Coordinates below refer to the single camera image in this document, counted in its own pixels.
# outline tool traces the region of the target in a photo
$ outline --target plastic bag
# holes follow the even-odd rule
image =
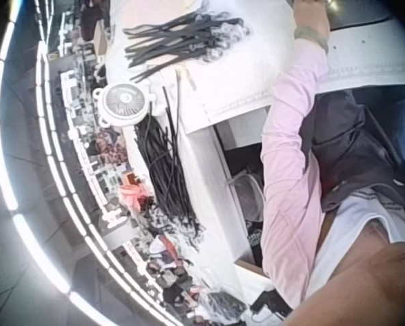
[[[238,323],[247,309],[242,301],[224,291],[202,292],[198,304],[207,311],[210,321],[225,325]]]

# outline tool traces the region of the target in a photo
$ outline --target shopper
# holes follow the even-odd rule
[[[391,136],[405,133],[405,104],[383,130],[352,92],[315,98],[325,1],[295,0],[294,18],[263,130],[264,271],[294,309],[284,325],[405,325],[405,136]]]

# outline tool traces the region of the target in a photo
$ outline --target white shirt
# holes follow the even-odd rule
[[[370,188],[353,193],[340,205],[317,253],[305,299],[328,282],[364,226],[372,219],[382,223],[390,243],[405,242],[405,210],[400,205]]]

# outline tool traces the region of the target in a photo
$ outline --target skin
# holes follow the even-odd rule
[[[324,1],[296,0],[294,18],[298,26],[311,27],[328,39]],[[405,325],[405,243],[389,244],[385,228],[369,221],[329,282],[284,325]]]

